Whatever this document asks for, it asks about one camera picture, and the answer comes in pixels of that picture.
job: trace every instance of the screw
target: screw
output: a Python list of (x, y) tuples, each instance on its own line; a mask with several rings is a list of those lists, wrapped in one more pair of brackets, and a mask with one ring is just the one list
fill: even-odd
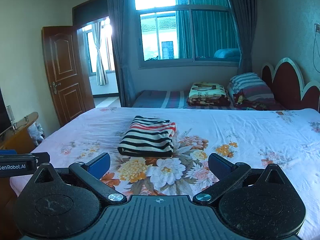
[(209, 194), (202, 193), (202, 194), (198, 194), (196, 196), (196, 199), (199, 200), (199, 201), (204, 202), (204, 201), (209, 201), (211, 199), (211, 196)]
[(123, 200), (123, 198), (124, 198), (123, 195), (118, 194), (118, 193), (111, 194), (108, 196), (108, 199), (111, 201), (114, 201), (114, 202), (119, 202), (119, 201)]

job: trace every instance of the wooden door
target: wooden door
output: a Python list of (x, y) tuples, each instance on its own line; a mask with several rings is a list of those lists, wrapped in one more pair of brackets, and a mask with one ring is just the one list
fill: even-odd
[(52, 100), (63, 126), (95, 107), (89, 75), (81, 68), (74, 27), (44, 27), (42, 39)]

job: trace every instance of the curtain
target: curtain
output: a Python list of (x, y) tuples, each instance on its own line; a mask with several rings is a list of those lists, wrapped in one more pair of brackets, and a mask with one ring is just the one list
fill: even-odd
[(118, 72), (117, 83), (122, 107), (132, 106), (135, 100), (134, 84), (127, 62), (128, 46), (128, 0), (107, 0), (110, 24), (112, 26), (112, 46)]
[(252, 45), (257, 25), (257, 0), (229, 0), (238, 32), (241, 59), (238, 74), (252, 72)]
[[(176, 5), (188, 4), (188, 0), (175, 0)], [(176, 11), (179, 58), (192, 58), (189, 11)]]
[[(191, 4), (220, 5), (227, 0), (191, 0)], [(219, 49), (238, 48), (234, 23), (229, 12), (192, 12), (196, 57), (213, 58)]]
[(97, 85), (104, 86), (109, 83), (107, 74), (103, 68), (103, 63), (101, 59), (101, 22), (97, 22), (92, 24), (92, 36), (94, 44), (96, 45), (97, 49)]

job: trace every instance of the striped blanket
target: striped blanket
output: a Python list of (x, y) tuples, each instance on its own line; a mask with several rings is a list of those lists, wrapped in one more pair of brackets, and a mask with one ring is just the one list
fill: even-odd
[(189, 106), (187, 104), (189, 92), (145, 90), (137, 98), (132, 107), (239, 110), (233, 107), (232, 104), (230, 106)]
[(243, 90), (244, 96), (249, 101), (275, 104), (275, 98), (267, 84), (256, 73), (245, 73), (230, 79), (231, 89), (234, 93)]
[(137, 115), (119, 144), (121, 155), (135, 157), (172, 157), (172, 136), (176, 124), (170, 120)]

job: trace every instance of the window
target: window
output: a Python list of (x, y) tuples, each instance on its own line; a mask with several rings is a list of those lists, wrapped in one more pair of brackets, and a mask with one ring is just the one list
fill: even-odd
[[(113, 59), (112, 50), (112, 27), (110, 25), (110, 19), (107, 17), (105, 20), (101, 21), (101, 59), (102, 65), (105, 71), (114, 71), (115, 63)], [(86, 46), (87, 62), (89, 66), (90, 75), (95, 75), (97, 72), (97, 49), (93, 41), (92, 35), (92, 25), (87, 25), (82, 28), (84, 33), (84, 43)]]
[(145, 62), (240, 60), (227, 0), (135, 0)]

